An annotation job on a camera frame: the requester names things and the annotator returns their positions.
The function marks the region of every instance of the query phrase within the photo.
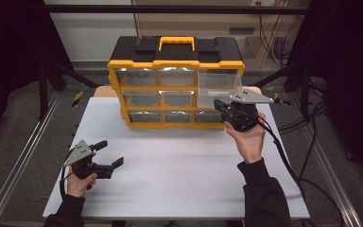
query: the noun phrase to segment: plastic drawer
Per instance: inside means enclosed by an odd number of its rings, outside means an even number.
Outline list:
[[[161,68],[158,70],[158,81],[160,86],[195,86],[196,70],[185,67]]]
[[[230,96],[241,89],[239,75],[199,73],[197,107],[214,108],[215,99],[228,103]]]
[[[199,73],[199,89],[235,90],[241,87],[237,74]]]
[[[123,92],[128,106],[158,106],[156,92]]]
[[[193,106],[194,92],[170,92],[160,91],[161,104],[163,106]]]
[[[163,115],[166,123],[190,123],[192,112],[166,111]]]
[[[222,117],[218,111],[194,112],[194,121],[197,123],[221,123]]]
[[[131,122],[160,122],[158,111],[129,111]]]
[[[116,69],[121,86],[155,86],[155,71],[146,68]]]

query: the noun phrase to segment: hand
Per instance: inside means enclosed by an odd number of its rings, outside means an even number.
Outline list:
[[[69,174],[72,172],[72,167],[69,166]],[[87,186],[95,184],[95,180],[98,177],[96,173],[90,174],[86,179],[79,179],[76,174],[71,174],[67,177],[67,194],[74,197],[84,197]]]
[[[265,115],[258,112],[258,120],[264,124]],[[262,159],[262,148],[264,146],[265,130],[256,125],[249,131],[239,132],[236,131],[232,124],[225,122],[226,132],[234,139],[237,144],[237,149],[244,159],[246,164],[255,163]]]

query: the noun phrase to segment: black curtain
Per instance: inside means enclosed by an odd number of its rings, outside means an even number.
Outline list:
[[[338,1],[312,2],[327,6],[329,13]],[[292,60],[328,13],[303,23]],[[325,99],[337,128],[347,150],[363,164],[363,1],[340,1],[305,57],[310,76],[325,78]]]
[[[27,4],[44,2],[0,1],[0,117],[10,92],[37,81],[43,64],[56,90],[62,90],[65,83],[60,72],[51,69],[50,61],[73,69],[49,13],[26,10]]]

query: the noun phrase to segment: table surface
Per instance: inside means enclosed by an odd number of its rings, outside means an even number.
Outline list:
[[[99,219],[242,219],[245,184],[236,165],[242,161],[235,142],[224,130],[131,129],[124,123],[115,97],[92,97],[73,146],[108,140],[93,159],[109,165],[125,163],[111,179],[99,179],[87,192],[82,215]],[[277,133],[268,104],[257,104]],[[268,172],[279,180],[292,219],[309,218],[300,190],[289,176],[271,136],[263,156]],[[61,204],[59,178],[43,212]]]

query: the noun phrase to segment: wall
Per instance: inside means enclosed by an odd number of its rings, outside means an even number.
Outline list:
[[[130,0],[44,0],[47,5],[131,5]],[[119,36],[137,35],[133,14],[51,13],[70,61],[108,61]]]

